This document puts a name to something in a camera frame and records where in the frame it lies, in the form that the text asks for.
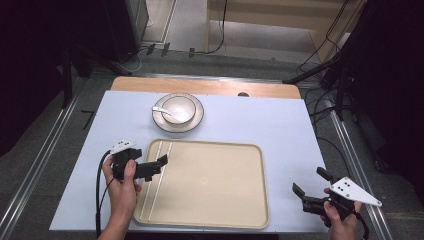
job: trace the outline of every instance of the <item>table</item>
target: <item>table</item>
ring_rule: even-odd
[[[225,21],[309,29],[322,62],[329,59],[334,44],[326,42],[326,33],[336,18],[343,0],[228,0]],[[348,1],[340,20],[328,38],[338,43],[356,25],[365,0]],[[222,21],[224,0],[208,0],[205,46],[208,51],[210,20]]]
[[[296,87],[265,83],[119,77],[111,89],[105,93],[97,111],[50,226],[51,230],[93,231],[95,175],[101,156],[108,147],[121,139],[134,140],[137,142],[136,148],[146,150],[149,143],[158,138],[258,145],[265,161],[270,221],[263,229],[142,225],[132,221],[130,231],[279,233],[327,230],[319,217],[302,212],[300,199],[291,191],[292,183],[296,182],[308,195],[324,197],[322,189],[328,186],[328,182],[314,174],[318,166],[324,167],[324,162],[306,107],[303,100],[299,99]],[[169,92],[183,90],[202,102],[205,116],[200,125],[189,132],[164,132],[155,126],[151,106]],[[251,97],[234,95],[240,91],[247,92]],[[267,92],[281,97],[266,97]],[[246,117],[242,114],[246,111],[257,114]],[[102,178],[100,189],[104,188]],[[105,227],[110,215],[107,198],[102,208],[102,227]]]

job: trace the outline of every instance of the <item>finger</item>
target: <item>finger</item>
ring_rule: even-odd
[[[103,174],[105,175],[106,182],[110,182],[113,178],[113,171],[111,167],[112,164],[113,164],[113,156],[110,155],[102,165],[102,170],[103,170]]]
[[[140,185],[136,184],[136,185],[134,185],[134,188],[135,188],[135,191],[137,193],[141,192],[141,186]]]
[[[136,162],[129,160],[124,170],[124,184],[133,187],[135,175]]]
[[[327,214],[327,217],[331,220],[331,223],[333,222],[338,223],[340,222],[340,215],[337,209],[333,206],[331,206],[331,203],[329,201],[324,202],[324,210]]]
[[[355,205],[355,212],[360,212],[361,207],[362,207],[362,203],[355,201],[353,204]]]

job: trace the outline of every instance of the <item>spoon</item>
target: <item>spoon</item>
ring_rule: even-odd
[[[157,106],[153,106],[152,110],[156,112],[162,112],[162,113],[168,114],[169,116],[177,120],[179,123],[183,123],[187,121],[187,113],[185,112],[171,112],[165,108],[161,108]]]

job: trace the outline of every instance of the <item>black cable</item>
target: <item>black cable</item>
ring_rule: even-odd
[[[324,109],[322,109],[322,110],[320,110],[318,112],[309,113],[309,117],[312,117],[314,115],[321,114],[321,113],[326,112],[326,111],[329,111],[329,110],[334,110],[334,109],[336,109],[336,107],[334,107],[334,106],[333,107],[324,108]]]
[[[345,166],[346,166],[347,176],[348,176],[349,178],[351,178],[351,179],[352,179],[352,175],[350,174],[350,168],[349,168],[349,166],[348,166],[348,164],[347,164],[347,160],[346,160],[345,156],[343,155],[342,151],[340,151],[340,149],[336,146],[336,144],[334,144],[334,143],[333,143],[333,142],[331,142],[330,140],[328,140],[328,139],[326,139],[326,138],[323,138],[323,137],[317,137],[317,139],[318,139],[318,140],[322,140],[322,141],[325,141],[325,142],[329,143],[331,146],[333,146],[333,147],[337,150],[337,152],[338,152],[338,153],[340,154],[340,156],[342,157],[343,162],[344,162],[344,164],[345,164]]]
[[[318,53],[318,51],[322,48],[322,46],[324,46],[324,43],[326,42],[326,41],[329,41],[330,43],[332,43],[335,47],[336,47],[336,53],[338,53],[338,52],[340,52],[340,48],[339,48],[339,46],[337,46],[337,44],[336,43],[334,43],[330,38],[329,38],[329,36],[330,36],[330,34],[331,34],[331,32],[334,30],[334,28],[335,28],[335,26],[337,25],[337,23],[339,22],[339,20],[340,20],[340,17],[341,17],[341,15],[343,14],[343,12],[344,12],[344,9],[346,8],[346,5],[347,5],[347,3],[349,2],[349,0],[345,0],[344,2],[343,2],[343,5],[342,5],[342,7],[340,8],[340,10],[339,10],[339,12],[337,13],[337,16],[336,16],[336,18],[334,19],[334,21],[331,23],[331,25],[330,25],[330,27],[328,28],[328,30],[327,30],[327,32],[326,32],[326,34],[325,34],[325,39],[324,39],[324,41],[321,43],[321,45],[318,47],[318,48],[316,48],[316,50],[311,54],[311,56],[309,56],[302,64],[300,64],[297,68],[296,68],[296,74],[298,74],[298,70],[300,70],[300,71],[303,71],[302,70],[302,67],[304,66],[304,65],[306,65],[306,63],[316,54],[316,53]],[[337,59],[334,61],[334,62],[337,62],[339,59],[341,58],[341,54],[339,54],[338,56],[337,56]]]
[[[99,206],[99,210],[102,210],[102,205],[103,205],[103,199],[105,198],[106,192],[109,189],[110,184],[113,182],[113,180],[115,180],[115,176],[113,176],[112,180],[109,181],[109,183],[106,185],[105,190],[103,191],[103,196],[102,196],[102,200],[100,201],[100,206]]]
[[[364,234],[362,235],[362,239],[368,240],[370,230],[367,226],[367,223],[365,222],[364,218],[362,217],[362,215],[360,213],[356,212],[355,209],[346,208],[345,206],[339,204],[337,201],[333,201],[331,198],[329,198],[328,201],[331,203],[331,205],[336,206],[337,208],[342,208],[345,211],[348,211],[348,212],[352,213],[353,215],[355,215],[356,219],[358,219],[362,223],[362,226],[364,227]]]
[[[368,228],[367,223],[365,222],[364,218],[362,217],[360,213],[355,212],[354,214],[356,216],[356,219],[358,219],[362,223],[362,226],[364,227],[364,234],[362,235],[362,239],[368,240],[370,235],[370,229]]]
[[[222,45],[224,44],[224,39],[225,39],[225,15],[227,14],[227,3],[228,3],[228,0],[225,0],[224,14],[222,16],[222,31],[221,31],[222,39],[221,39],[221,43],[213,51],[210,51],[210,52],[194,52],[194,53],[197,53],[197,54],[212,54],[212,53],[215,53],[216,51],[218,51],[219,49],[221,49]]]
[[[315,122],[312,122],[313,125],[317,125],[319,121],[325,119],[326,117],[328,117],[328,115],[330,115],[330,113],[332,111],[328,111],[329,109],[327,109],[318,119],[315,120]]]
[[[306,91],[306,93],[305,93],[305,96],[303,97],[303,99],[305,100],[305,104],[306,104],[306,100],[307,100],[307,98],[308,98],[308,94],[310,93],[310,92],[312,92],[312,91],[314,91],[314,90],[317,90],[317,89],[321,89],[321,87],[316,87],[316,88],[311,88],[311,89],[309,89],[308,91]]]
[[[81,110],[82,113],[89,113],[90,117],[87,119],[87,122],[85,123],[82,130],[87,129],[88,125],[90,124],[91,120],[93,119],[93,115],[96,113],[95,111],[87,111],[87,110]]]
[[[334,101],[333,100],[331,100],[331,99],[329,99],[329,98],[326,98],[325,100],[327,100],[327,101],[329,101],[329,102],[331,102],[331,103],[333,103],[334,104]],[[312,103],[316,103],[318,101],[318,99],[315,99],[315,100],[313,100],[313,101],[310,101],[310,102],[308,102],[308,103],[306,103],[306,106],[309,106],[310,104],[312,104]]]
[[[97,170],[97,179],[96,179],[96,234],[97,234],[97,238],[99,238],[100,234],[102,233],[101,231],[101,218],[100,218],[100,199],[99,199],[99,188],[100,188],[100,174],[102,172],[102,166],[103,163],[106,159],[106,157],[110,154],[110,150],[107,151],[102,159],[100,160],[99,163],[99,168]]]
[[[319,97],[319,99],[317,100],[317,102],[315,103],[315,107],[314,107],[314,111],[313,111],[313,113],[316,113],[317,112],[317,109],[318,109],[318,104],[319,104],[319,102],[324,98],[324,96],[325,95],[327,95],[327,93],[329,93],[331,91],[331,89],[328,89],[323,95],[321,95],[321,97]],[[317,125],[316,125],[316,115],[314,114],[313,116],[312,116],[312,118],[313,118],[313,128],[314,128],[314,132],[315,132],[315,136],[317,136],[318,135],[318,132],[317,132]]]
[[[223,43],[223,46],[224,46],[224,53],[225,53],[227,51],[227,46],[225,45],[225,41],[224,41],[224,30],[221,27],[221,21],[218,22],[218,27],[219,27],[219,31],[221,32],[221,35],[222,35],[222,43]]]

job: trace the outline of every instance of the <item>white table surface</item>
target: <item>white table surface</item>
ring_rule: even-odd
[[[95,188],[99,161],[119,140],[137,142],[144,156],[158,138],[251,143],[263,152],[270,211],[269,224],[259,230],[144,225],[133,220],[130,231],[156,232],[324,232],[321,219],[304,213],[292,192],[298,184],[308,196],[322,198],[329,183],[316,174],[324,162],[303,100],[194,95],[205,115],[195,129],[168,133],[157,127],[151,107],[167,93],[107,91],[61,198],[50,230],[94,231]],[[101,192],[105,189],[101,176]],[[102,228],[110,216],[106,194]]]

